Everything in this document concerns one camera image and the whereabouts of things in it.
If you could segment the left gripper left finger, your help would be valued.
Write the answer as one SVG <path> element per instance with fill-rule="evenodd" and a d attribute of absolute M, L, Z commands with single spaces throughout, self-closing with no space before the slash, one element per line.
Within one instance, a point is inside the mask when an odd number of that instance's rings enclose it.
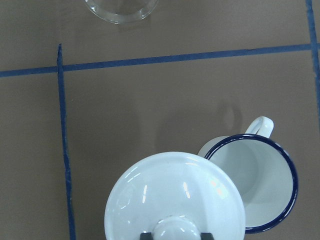
<path fill-rule="evenodd" d="M 151 232 L 142 232 L 139 236 L 139 240 L 153 240 L 153 235 Z"/>

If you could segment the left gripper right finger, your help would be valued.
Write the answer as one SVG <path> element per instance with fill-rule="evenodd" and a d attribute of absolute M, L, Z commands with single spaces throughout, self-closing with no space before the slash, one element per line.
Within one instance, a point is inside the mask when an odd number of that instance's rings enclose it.
<path fill-rule="evenodd" d="M 211 233 L 209 232 L 202 232 L 200 234 L 200 239 L 201 240 L 214 240 L 214 237 Z"/>

